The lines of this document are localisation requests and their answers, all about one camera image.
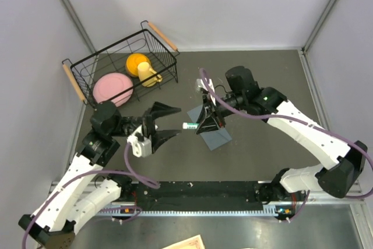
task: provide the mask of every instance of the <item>small white tube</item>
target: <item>small white tube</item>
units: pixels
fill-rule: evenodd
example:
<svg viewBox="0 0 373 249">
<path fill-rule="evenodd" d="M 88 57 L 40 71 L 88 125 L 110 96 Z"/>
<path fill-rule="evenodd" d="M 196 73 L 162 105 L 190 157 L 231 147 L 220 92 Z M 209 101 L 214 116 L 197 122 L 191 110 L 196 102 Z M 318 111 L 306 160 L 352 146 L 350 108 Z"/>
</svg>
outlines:
<svg viewBox="0 0 373 249">
<path fill-rule="evenodd" d="M 198 124 L 195 124 L 193 122 L 183 122 L 182 123 L 182 129 L 197 129 Z"/>
</svg>

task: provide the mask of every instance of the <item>table surface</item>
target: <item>table surface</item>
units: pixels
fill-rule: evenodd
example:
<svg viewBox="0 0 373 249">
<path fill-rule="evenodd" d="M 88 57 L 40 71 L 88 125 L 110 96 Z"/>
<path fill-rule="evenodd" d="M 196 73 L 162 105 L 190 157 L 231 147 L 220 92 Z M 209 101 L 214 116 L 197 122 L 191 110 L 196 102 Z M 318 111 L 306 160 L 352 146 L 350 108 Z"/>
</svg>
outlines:
<svg viewBox="0 0 373 249">
<path fill-rule="evenodd" d="M 179 82 L 171 81 L 155 89 L 140 101 L 133 100 L 119 108 L 121 114 L 141 115 L 155 101 L 180 107 L 181 113 L 157 120 L 159 129 L 181 129 L 190 122 L 187 112 L 202 102 L 194 85 L 198 69 L 204 67 L 214 84 L 228 86 L 225 72 L 243 65 L 249 68 L 261 87 L 271 86 L 285 94 L 304 114 L 317 120 L 312 97 L 297 51 L 216 51 L 183 52 L 177 57 Z M 78 145 L 89 132 L 93 109 L 87 107 L 80 129 Z M 140 174 L 159 181 L 235 181 L 271 180 L 286 167 L 302 168 L 318 164 L 307 150 L 283 132 L 262 121 L 232 115 L 226 129 L 233 140 L 210 151 L 202 137 L 184 130 L 145 159 L 130 157 Z M 106 169 L 126 170 L 123 152 L 125 139 Z"/>
<path fill-rule="evenodd" d="M 348 205 L 307 205 L 294 222 L 274 218 L 91 220 L 72 249 L 161 249 L 200 234 L 206 249 L 363 249 Z"/>
</svg>

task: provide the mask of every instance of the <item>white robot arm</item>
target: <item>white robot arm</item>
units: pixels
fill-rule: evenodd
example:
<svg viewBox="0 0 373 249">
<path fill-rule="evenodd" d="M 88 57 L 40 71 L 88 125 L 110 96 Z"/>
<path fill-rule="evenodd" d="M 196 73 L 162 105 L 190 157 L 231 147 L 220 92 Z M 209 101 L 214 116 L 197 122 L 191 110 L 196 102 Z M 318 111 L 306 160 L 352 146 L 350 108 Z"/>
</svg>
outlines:
<svg viewBox="0 0 373 249">
<path fill-rule="evenodd" d="M 156 131 L 155 120 L 180 111 L 180 108 L 155 102 L 141 117 L 122 117 L 114 103 L 105 101 L 98 104 L 90 119 L 92 130 L 83 139 L 68 171 L 46 201 L 56 192 L 59 192 L 58 196 L 40 213 L 29 235 L 45 248 L 67 248 L 79 230 L 103 207 L 120 198 L 128 200 L 132 193 L 132 180 L 117 174 L 109 174 L 86 197 L 81 198 L 81 195 L 96 175 L 94 172 L 102 170 L 118 150 L 119 144 L 113 136 L 127 137 L 137 157 L 149 156 L 181 132 Z M 70 180 L 89 172 L 92 174 L 78 178 L 63 189 Z M 31 215 L 23 215 L 19 225 L 26 230 L 44 204 Z"/>
<path fill-rule="evenodd" d="M 262 195 L 262 201 L 270 201 L 274 196 L 281 199 L 301 190 L 324 190 L 337 198 L 346 196 L 364 167 L 365 157 L 359 151 L 340 139 L 314 129 L 313 127 L 321 128 L 321 126 L 304 115 L 276 89 L 260 88 L 249 69 L 236 66 L 226 72 L 226 78 L 231 92 L 222 98 L 225 103 L 237 111 L 246 111 L 251 115 L 288 116 L 290 120 L 286 118 L 262 119 L 289 135 L 320 162 L 319 165 L 304 169 L 282 170 L 270 186 L 263 188 L 266 191 L 259 194 Z M 199 125 L 196 133 L 214 131 L 225 126 L 224 118 L 233 112 L 219 104 L 217 100 L 212 101 L 201 79 L 197 80 L 196 90 L 203 93 L 203 106 L 197 120 Z M 299 119 L 303 121 L 303 124 L 291 118 Z M 355 144 L 367 151 L 367 147 L 360 141 Z"/>
</svg>

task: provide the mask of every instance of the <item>white wall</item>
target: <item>white wall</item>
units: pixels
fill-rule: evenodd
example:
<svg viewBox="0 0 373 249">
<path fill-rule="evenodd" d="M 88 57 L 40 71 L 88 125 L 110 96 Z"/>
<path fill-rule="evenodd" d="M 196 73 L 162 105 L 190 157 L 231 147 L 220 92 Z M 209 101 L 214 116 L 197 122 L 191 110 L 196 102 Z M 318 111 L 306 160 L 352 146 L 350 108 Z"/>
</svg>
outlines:
<svg viewBox="0 0 373 249">
<path fill-rule="evenodd" d="M 155 22 L 185 50 L 302 47 L 328 0 L 71 0 L 96 48 Z"/>
<path fill-rule="evenodd" d="M 20 248 L 18 220 L 61 177 L 80 110 L 61 61 L 88 50 L 59 0 L 0 3 L 0 248 Z"/>
<path fill-rule="evenodd" d="M 339 0 L 309 51 L 332 129 L 365 142 L 373 155 L 373 2 Z M 373 186 L 367 166 L 360 177 Z M 368 200 L 373 213 L 373 198 Z"/>
</svg>

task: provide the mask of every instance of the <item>black wire basket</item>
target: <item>black wire basket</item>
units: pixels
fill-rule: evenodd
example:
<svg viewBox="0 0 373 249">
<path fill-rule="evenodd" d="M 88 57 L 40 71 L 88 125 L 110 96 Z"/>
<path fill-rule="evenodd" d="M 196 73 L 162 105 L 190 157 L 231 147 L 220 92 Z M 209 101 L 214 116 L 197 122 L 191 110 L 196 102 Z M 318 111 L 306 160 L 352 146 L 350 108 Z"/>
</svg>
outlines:
<svg viewBox="0 0 373 249">
<path fill-rule="evenodd" d="M 152 30 L 173 50 L 168 48 L 152 33 L 144 28 L 147 24 Z M 128 99 L 127 103 L 140 98 L 155 89 L 161 89 L 165 83 L 175 80 L 177 76 L 176 56 L 180 54 L 178 48 L 173 44 L 154 24 L 143 21 L 141 30 L 117 41 L 88 57 L 72 63 L 70 59 L 65 59 L 62 64 L 79 98 L 85 104 L 95 107 L 97 100 L 93 96 L 93 89 L 97 81 L 109 73 L 123 73 L 131 78 L 133 86 L 121 93 L 110 97 L 108 100 L 114 103 L 122 99 Z M 131 77 L 126 72 L 127 58 L 134 53 L 140 53 L 148 57 L 152 68 L 156 73 L 147 79 L 140 81 L 139 78 Z M 142 84 L 148 80 L 161 75 L 162 81 L 155 83 L 152 87 L 145 87 Z"/>
</svg>

